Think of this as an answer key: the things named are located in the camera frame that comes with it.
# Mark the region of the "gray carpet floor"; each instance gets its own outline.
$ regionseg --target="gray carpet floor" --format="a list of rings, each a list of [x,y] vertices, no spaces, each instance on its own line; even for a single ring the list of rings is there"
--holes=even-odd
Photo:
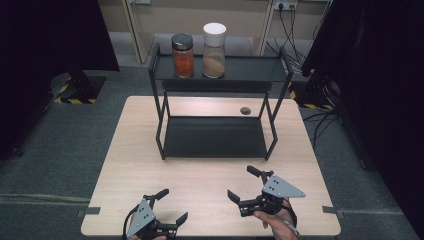
[[[125,100],[152,91],[147,70],[137,64],[122,66],[120,72],[87,74],[106,76],[95,104],[52,100],[21,146],[24,155],[0,162],[1,240],[119,239],[87,237],[80,227]],[[67,74],[53,79],[55,94],[67,79]],[[294,80],[305,81],[300,75]],[[303,118],[323,113],[299,111]],[[322,117],[304,121],[311,139]],[[361,167],[339,118],[329,116],[317,133],[315,154],[341,233],[302,239],[418,239],[378,172]]]

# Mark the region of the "wooden table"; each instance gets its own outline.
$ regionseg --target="wooden table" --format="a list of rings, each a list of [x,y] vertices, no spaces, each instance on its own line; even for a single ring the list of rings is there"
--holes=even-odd
[[[173,115],[242,115],[249,107],[259,111],[261,99],[172,97]],[[270,129],[264,119],[264,135]],[[278,176],[306,193],[292,198],[302,235],[335,236],[340,225],[335,214],[324,213],[332,207],[327,188],[312,150],[299,109],[284,100],[276,118],[279,141],[268,161],[263,158],[166,158],[156,145],[158,117],[153,97],[127,99],[112,139],[89,209],[100,207],[99,214],[86,215],[81,227],[88,236],[119,236],[128,212],[143,195],[169,188],[153,211],[164,223],[188,212],[178,236],[271,236],[270,229],[254,217],[240,217],[237,205],[227,197],[227,189],[241,200],[261,193],[262,182],[246,171],[253,165],[261,171],[273,170]]]

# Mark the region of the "glass jar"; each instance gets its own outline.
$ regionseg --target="glass jar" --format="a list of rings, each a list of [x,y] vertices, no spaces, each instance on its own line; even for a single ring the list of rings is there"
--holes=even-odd
[[[203,27],[203,74],[210,78],[221,77],[225,72],[225,32],[220,23],[208,23]]]
[[[175,75],[181,78],[192,76],[194,71],[192,36],[178,33],[172,36],[171,41]]]

